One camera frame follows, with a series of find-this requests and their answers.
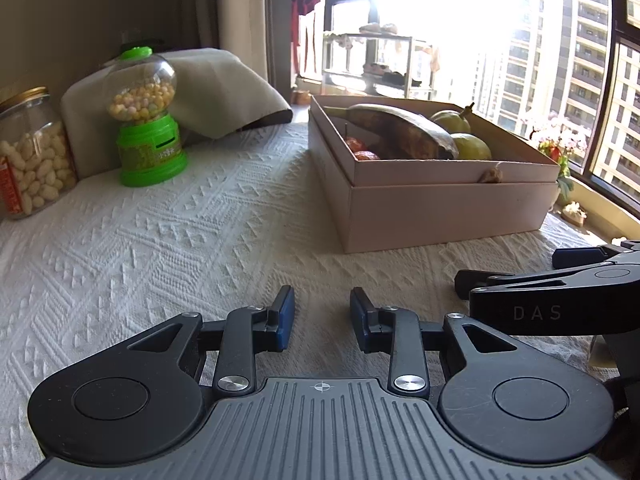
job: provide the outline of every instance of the flower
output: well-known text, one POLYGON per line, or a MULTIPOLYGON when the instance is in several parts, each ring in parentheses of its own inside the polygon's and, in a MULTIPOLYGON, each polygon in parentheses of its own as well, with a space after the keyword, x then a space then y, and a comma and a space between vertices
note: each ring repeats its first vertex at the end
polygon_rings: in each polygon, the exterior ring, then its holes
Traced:
POLYGON ((540 118, 529 110, 520 119, 532 126, 529 144, 558 164, 558 186, 566 199, 568 192, 573 189, 573 183, 569 179, 569 159, 574 152, 586 149, 591 132, 582 126, 574 130, 575 126, 565 123, 555 113, 549 114, 547 118, 540 118))

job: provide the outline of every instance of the red label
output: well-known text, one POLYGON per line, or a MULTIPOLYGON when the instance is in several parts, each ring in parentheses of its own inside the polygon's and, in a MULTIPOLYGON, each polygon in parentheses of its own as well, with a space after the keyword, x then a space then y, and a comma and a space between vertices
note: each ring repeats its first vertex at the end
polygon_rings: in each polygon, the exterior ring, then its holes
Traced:
POLYGON ((22 207, 20 206, 20 193, 15 185, 14 176, 6 157, 0 157, 0 193, 2 201, 10 214, 20 214, 22 207))

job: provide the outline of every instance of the gumball machine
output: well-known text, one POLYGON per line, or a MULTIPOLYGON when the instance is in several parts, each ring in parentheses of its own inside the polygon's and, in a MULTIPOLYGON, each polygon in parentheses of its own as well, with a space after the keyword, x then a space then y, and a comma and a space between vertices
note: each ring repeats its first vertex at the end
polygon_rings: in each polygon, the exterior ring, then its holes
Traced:
POLYGON ((174 68, 148 46, 124 52, 107 74, 107 110, 122 122, 116 144, 124 186, 158 184, 187 166, 178 124, 167 111, 175 91, 174 68))

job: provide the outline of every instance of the cardboard box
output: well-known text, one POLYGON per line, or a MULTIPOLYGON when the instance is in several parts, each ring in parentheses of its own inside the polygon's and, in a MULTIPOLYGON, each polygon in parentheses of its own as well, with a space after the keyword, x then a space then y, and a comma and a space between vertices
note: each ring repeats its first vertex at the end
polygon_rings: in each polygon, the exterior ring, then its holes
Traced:
MULTIPOLYGON (((463 167, 460 171, 469 171, 473 175, 474 172, 484 171, 474 168, 479 161, 364 162, 353 159, 354 164, 351 166, 348 158, 338 157, 338 153, 341 153, 338 150, 342 149, 340 143, 344 144, 344 142, 324 112, 319 114, 321 112, 319 104, 345 107, 355 102, 373 101, 381 102, 369 97, 318 96, 312 100, 309 115, 309 150, 322 181, 345 252, 357 253, 430 245, 533 231, 540 228, 556 196, 558 166, 542 154, 540 155, 551 164, 544 159, 541 160, 537 155, 531 157, 534 159, 533 162, 527 162, 529 151, 537 153, 537 150, 508 132, 504 133, 518 141, 514 143, 516 146, 514 157, 521 156, 525 159, 520 160, 519 164, 516 162, 516 168, 523 168, 524 176, 518 176, 517 171, 511 173, 513 179, 524 179, 521 182, 444 184, 437 182, 437 171, 430 167, 441 162, 452 165, 469 164, 471 170, 463 167), (394 164, 394 170, 388 170, 389 173, 383 173, 383 175, 376 174, 375 168, 382 168, 390 162, 394 164), (421 164, 424 169, 420 170, 420 167, 414 164, 415 162, 421 164), (536 176, 546 180, 538 182, 530 180, 536 176), (421 180, 432 183, 418 184, 417 181, 421 180), (398 182, 410 182, 410 184, 398 184, 398 182)), ((412 111, 419 111, 421 107, 417 105, 442 105, 387 98, 383 98, 383 103, 393 103, 404 108, 411 107, 412 111)), ((453 108, 452 105, 446 105, 445 108, 447 107, 453 108)))
POLYGON ((523 139, 489 121, 468 117, 471 131, 484 140, 494 160, 380 160, 360 164, 344 142, 356 137, 372 144, 377 136, 342 119, 330 119, 322 107, 347 108, 357 103, 396 106, 431 117, 441 110, 462 110, 459 106, 435 101, 387 97, 314 96, 310 115, 316 120, 335 158, 354 186, 396 186, 411 184, 472 184, 489 168, 498 167, 502 182, 554 182, 558 165, 523 139))

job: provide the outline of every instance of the bed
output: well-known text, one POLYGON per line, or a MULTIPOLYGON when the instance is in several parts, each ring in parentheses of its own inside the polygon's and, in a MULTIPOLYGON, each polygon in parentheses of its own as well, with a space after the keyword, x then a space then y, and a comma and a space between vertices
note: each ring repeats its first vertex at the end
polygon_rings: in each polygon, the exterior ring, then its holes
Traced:
MULTIPOLYGON (((117 171, 102 173, 37 215, 0 224, 2 480, 42 459, 26 416, 40 381, 180 312, 223 319, 270 304, 291 284, 289 350, 258 355, 258 380, 378 376, 384 384, 388 357, 362 354, 351 331, 353 286, 377 304, 442 320, 466 310, 452 288, 457 270, 548 269, 555 248, 587 245, 549 215, 538 232, 344 254, 306 151, 306 123, 233 134, 188 155, 187 170, 164 184, 130 189, 117 171)), ((588 338, 527 341, 586 369, 588 338)), ((428 359, 433 382, 442 382, 437 355, 428 359)))

